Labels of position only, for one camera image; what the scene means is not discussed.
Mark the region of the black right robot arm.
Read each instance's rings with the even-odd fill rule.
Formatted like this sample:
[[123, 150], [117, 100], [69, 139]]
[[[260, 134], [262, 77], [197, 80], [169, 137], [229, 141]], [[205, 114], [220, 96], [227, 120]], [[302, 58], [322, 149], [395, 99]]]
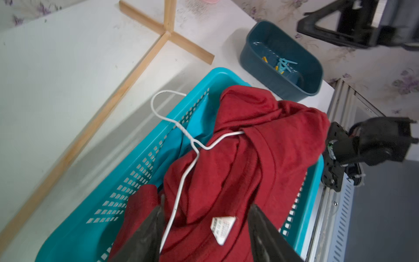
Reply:
[[[297, 31], [339, 47], [369, 49], [377, 45], [418, 51], [419, 3], [417, 1], [334, 1], [305, 13]], [[340, 192], [344, 175], [355, 185], [362, 182], [360, 163], [375, 166], [387, 160], [404, 161], [419, 140], [411, 136], [408, 117], [375, 117], [346, 131], [331, 123], [323, 153], [322, 183]]]

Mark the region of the teal clothespin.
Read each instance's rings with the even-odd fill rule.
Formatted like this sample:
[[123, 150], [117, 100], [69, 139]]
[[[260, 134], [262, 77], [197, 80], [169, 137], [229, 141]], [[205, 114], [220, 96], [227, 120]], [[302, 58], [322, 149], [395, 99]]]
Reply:
[[276, 65], [276, 71], [280, 72], [280, 74], [283, 74], [284, 72], [288, 71], [288, 72], [292, 72], [291, 70], [291, 65], [292, 64], [297, 64], [297, 62], [294, 61], [290, 61], [284, 58], [280, 58], [278, 60], [278, 63]]

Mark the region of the teal t-shirt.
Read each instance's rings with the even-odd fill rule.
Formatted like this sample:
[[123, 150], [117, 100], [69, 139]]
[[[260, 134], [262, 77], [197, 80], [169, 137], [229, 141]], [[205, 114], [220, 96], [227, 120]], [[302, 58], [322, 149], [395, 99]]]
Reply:
[[[199, 107], [192, 113], [189, 122], [184, 123], [183, 127], [192, 135], [193, 138], [206, 144], [211, 139], [215, 128], [218, 107]], [[164, 175], [174, 161], [183, 157], [192, 150], [189, 139], [178, 128], [171, 131], [162, 148], [157, 154], [153, 165], [152, 178], [150, 184], [160, 187], [163, 183]]]

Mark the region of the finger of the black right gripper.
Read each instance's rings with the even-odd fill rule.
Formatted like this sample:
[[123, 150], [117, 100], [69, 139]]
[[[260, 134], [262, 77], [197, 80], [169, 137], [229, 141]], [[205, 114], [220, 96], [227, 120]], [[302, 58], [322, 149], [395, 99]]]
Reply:
[[[334, 1], [315, 11], [304, 13], [297, 23], [297, 32], [338, 47], [369, 49], [375, 29], [372, 26], [376, 1]], [[319, 26], [319, 22], [338, 14], [333, 29]]]

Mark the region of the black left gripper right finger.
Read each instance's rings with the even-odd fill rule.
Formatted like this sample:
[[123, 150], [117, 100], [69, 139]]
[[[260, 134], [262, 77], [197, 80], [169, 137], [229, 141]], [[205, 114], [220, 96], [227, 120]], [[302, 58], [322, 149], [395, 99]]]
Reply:
[[257, 205], [251, 205], [247, 222], [255, 262], [302, 261]]

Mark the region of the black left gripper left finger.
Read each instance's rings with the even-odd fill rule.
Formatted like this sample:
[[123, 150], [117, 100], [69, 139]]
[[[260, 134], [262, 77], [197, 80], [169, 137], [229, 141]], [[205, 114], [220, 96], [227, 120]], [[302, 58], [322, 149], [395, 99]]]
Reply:
[[165, 213], [159, 200], [149, 195], [131, 196], [109, 261], [158, 262], [164, 229]]

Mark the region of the dark red t-shirt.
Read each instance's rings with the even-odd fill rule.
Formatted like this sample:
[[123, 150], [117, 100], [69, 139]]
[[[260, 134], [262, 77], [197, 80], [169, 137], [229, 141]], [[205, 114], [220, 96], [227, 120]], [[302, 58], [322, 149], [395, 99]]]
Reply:
[[190, 164], [162, 262], [250, 262], [247, 216], [256, 204], [279, 229], [306, 172], [325, 149], [330, 122], [315, 108], [278, 101], [268, 90], [231, 86], [220, 97], [210, 144], [188, 152], [164, 177], [164, 200], [154, 185], [135, 194], [157, 198], [170, 216]]

